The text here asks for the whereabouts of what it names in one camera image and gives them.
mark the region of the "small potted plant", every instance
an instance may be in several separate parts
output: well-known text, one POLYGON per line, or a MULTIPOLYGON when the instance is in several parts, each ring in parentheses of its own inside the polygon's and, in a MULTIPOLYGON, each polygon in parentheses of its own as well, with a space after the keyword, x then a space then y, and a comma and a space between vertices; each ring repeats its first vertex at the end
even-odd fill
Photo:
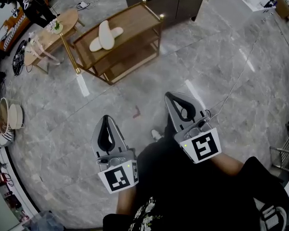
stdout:
POLYGON ((50 33, 60 34, 63 30, 63 25, 57 19, 54 19, 47 25, 46 29, 50 33))

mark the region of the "black sleeve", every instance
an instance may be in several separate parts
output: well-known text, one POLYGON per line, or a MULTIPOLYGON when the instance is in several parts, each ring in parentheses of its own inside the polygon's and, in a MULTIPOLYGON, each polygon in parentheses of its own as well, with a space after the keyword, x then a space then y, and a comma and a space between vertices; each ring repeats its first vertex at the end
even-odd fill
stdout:
POLYGON ((127 231, 132 220, 131 216, 109 214, 103 219, 103 231, 127 231))
POLYGON ((289 197, 286 191, 256 157, 246 161, 237 177, 246 193, 263 203, 280 206, 288 212, 289 197))

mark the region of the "gray marble floor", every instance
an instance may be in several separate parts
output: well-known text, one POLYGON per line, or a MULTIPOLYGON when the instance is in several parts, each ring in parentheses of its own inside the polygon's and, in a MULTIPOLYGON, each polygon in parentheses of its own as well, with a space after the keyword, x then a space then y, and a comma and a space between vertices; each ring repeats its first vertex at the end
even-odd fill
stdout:
MULTIPOLYGON (((53 5, 62 12, 80 1, 54 0, 53 5)), ((125 0, 84 1, 94 7, 79 12, 86 24, 82 32, 126 7, 125 0)), ((256 156, 269 168, 269 146, 285 139, 289 118, 289 47, 274 18, 289 41, 289 29, 276 15, 234 31, 204 0, 195 22, 164 31, 157 59, 116 85, 83 73, 90 92, 86 97, 62 48, 54 55, 63 63, 50 66, 48 75, 24 69, 15 77, 15 47, 1 68, 7 71, 5 95, 22 101, 26 128, 16 132, 10 152, 36 204, 51 210, 66 227, 101 226, 117 201, 99 180, 91 149, 92 132, 102 115, 116 120, 127 144, 139 154, 153 142, 151 128, 163 130, 166 125, 166 91, 190 93, 188 80, 214 115, 243 70, 211 124, 218 129, 224 152, 242 161, 256 156), (133 118, 136 106, 141 114, 133 118)), ((37 29, 33 25, 23 38, 37 29)))

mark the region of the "vase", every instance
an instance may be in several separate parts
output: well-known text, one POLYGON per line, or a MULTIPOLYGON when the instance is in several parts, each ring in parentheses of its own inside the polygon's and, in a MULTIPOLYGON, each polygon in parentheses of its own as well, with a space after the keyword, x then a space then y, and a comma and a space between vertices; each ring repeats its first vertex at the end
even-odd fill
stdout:
POLYGON ((53 31, 54 31, 55 34, 60 34, 62 32, 62 30, 63 30, 63 25, 60 24, 59 28, 58 29, 54 29, 53 31))

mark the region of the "red tape mark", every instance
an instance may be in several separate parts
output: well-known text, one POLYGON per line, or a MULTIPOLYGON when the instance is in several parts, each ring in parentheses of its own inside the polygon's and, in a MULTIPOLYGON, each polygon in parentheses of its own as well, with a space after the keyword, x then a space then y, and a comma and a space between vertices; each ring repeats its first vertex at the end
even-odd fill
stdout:
POLYGON ((138 106, 136 105, 135 106, 136 110, 137 110, 137 113, 135 115, 133 115, 133 118, 135 119, 136 117, 140 116, 140 110, 138 108, 138 106))

